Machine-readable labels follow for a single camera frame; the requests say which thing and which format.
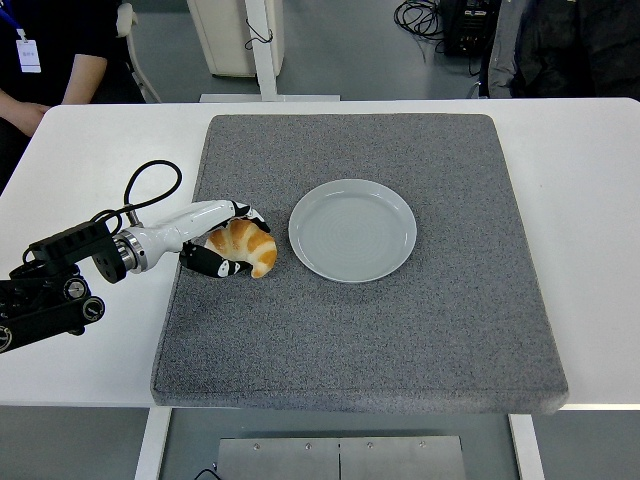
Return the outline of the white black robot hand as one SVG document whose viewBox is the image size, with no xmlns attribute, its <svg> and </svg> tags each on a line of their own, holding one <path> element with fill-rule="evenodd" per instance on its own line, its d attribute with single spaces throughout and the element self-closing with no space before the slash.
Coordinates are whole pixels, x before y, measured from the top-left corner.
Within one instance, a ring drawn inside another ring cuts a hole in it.
<svg viewBox="0 0 640 480">
<path fill-rule="evenodd" d="M 230 200 L 201 201 L 151 227 L 129 227 L 120 234 L 126 268 L 140 273 L 166 253 L 197 273 L 225 278 L 248 269 L 254 279 L 269 273 L 278 250 L 262 216 Z"/>
</svg>

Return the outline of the person's hand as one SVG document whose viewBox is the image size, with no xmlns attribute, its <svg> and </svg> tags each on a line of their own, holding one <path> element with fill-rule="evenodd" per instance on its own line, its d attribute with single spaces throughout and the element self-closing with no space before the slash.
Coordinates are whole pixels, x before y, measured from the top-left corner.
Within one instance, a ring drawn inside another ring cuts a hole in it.
<svg viewBox="0 0 640 480">
<path fill-rule="evenodd" d="M 21 133 L 32 137 L 39 127 L 49 106 L 16 100 L 4 91 L 0 92 L 1 118 L 16 127 Z"/>
</svg>

